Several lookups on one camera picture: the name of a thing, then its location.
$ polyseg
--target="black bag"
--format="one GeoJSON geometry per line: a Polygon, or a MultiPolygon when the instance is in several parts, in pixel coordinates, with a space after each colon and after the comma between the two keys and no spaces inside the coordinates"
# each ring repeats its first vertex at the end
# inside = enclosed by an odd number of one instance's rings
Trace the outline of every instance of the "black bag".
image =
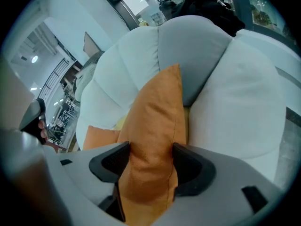
{"type": "Polygon", "coordinates": [[[203,16],[232,37],[236,36],[238,30],[245,28],[245,24],[230,10],[231,5],[221,0],[184,0],[179,5],[171,0],[158,1],[160,2],[159,9],[167,20],[184,15],[203,16]]]}

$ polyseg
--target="ceiling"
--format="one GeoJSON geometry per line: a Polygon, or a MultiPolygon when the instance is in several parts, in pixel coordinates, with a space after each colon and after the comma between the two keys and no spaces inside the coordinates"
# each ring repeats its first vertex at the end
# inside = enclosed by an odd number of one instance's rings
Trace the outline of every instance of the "ceiling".
{"type": "Polygon", "coordinates": [[[56,46],[57,40],[53,33],[41,23],[21,44],[11,63],[23,68],[38,65],[57,53],[56,46]],[[38,56],[38,61],[32,64],[34,56],[38,56]]]}

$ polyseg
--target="orange cushion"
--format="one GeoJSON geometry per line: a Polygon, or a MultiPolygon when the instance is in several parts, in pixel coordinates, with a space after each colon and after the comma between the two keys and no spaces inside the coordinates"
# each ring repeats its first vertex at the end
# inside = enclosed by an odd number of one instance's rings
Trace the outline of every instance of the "orange cushion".
{"type": "Polygon", "coordinates": [[[178,185],[173,142],[186,143],[179,65],[162,70],[139,91],[119,134],[131,153],[119,191],[126,224],[150,225],[172,204],[178,185]]]}
{"type": "Polygon", "coordinates": [[[119,130],[105,130],[89,126],[83,145],[83,150],[89,150],[117,142],[119,130]]]}
{"type": "MultiPolygon", "coordinates": [[[[189,113],[190,113],[190,107],[184,107],[186,142],[188,142],[188,139],[189,139],[189,113]]],[[[119,121],[116,123],[114,130],[121,130],[126,118],[127,118],[127,115],[121,117],[119,119],[119,121]]]]}

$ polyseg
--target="ceiling light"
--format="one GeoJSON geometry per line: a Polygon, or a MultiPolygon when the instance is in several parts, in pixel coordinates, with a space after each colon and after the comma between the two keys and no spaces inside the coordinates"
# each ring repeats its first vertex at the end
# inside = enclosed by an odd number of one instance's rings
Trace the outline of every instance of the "ceiling light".
{"type": "Polygon", "coordinates": [[[32,63],[36,63],[38,60],[38,56],[36,55],[35,57],[32,58],[32,63]]]}

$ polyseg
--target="white sofa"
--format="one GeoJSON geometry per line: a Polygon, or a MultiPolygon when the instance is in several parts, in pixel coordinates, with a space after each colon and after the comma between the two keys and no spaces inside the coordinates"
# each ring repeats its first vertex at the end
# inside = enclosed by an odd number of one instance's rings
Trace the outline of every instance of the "white sofa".
{"type": "Polygon", "coordinates": [[[144,84],[176,63],[191,107],[189,144],[240,158],[273,181],[285,124],[276,69],[200,16],[139,27],[102,55],[81,97],[80,148],[89,125],[113,129],[144,84]]]}

